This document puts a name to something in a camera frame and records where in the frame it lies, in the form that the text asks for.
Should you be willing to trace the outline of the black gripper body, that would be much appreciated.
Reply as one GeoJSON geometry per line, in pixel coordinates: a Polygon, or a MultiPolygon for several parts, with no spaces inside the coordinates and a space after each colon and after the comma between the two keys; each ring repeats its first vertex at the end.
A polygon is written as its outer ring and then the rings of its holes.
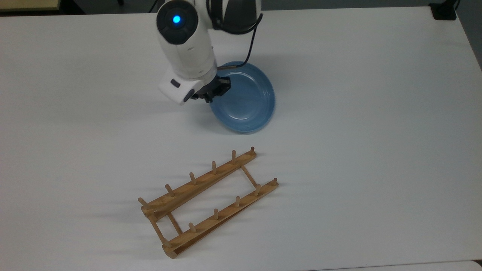
{"type": "Polygon", "coordinates": [[[218,82],[219,76],[215,76],[215,78],[206,86],[201,88],[198,92],[193,94],[190,99],[197,100],[197,99],[203,99],[204,100],[204,94],[212,94],[215,97],[218,97],[218,82]]]}

